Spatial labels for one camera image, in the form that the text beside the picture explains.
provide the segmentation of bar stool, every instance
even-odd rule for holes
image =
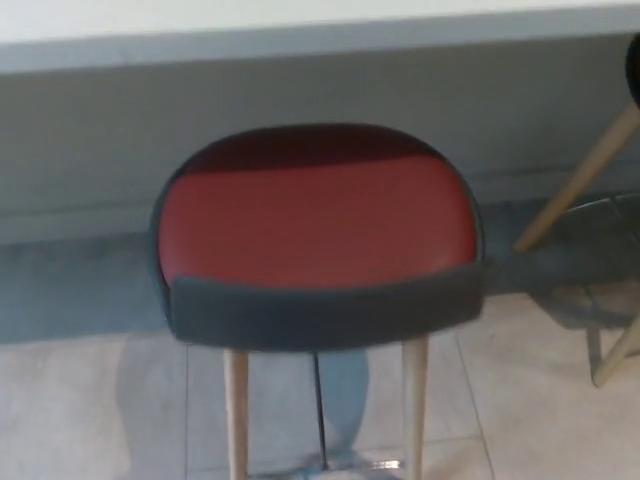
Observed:
[[[600,137],[560,191],[547,202],[527,226],[514,244],[513,248],[516,252],[525,253],[533,248],[640,129],[640,35],[636,35],[631,40],[627,49],[625,76],[632,102]],[[616,367],[633,352],[639,342],[640,316],[627,327],[595,369],[594,385],[603,386]]]
[[[456,170],[409,135],[367,125],[249,131],[168,181],[149,230],[169,328],[224,349],[229,467],[247,477],[248,352],[402,342],[406,477],[422,472],[428,334],[478,316],[483,238]]]

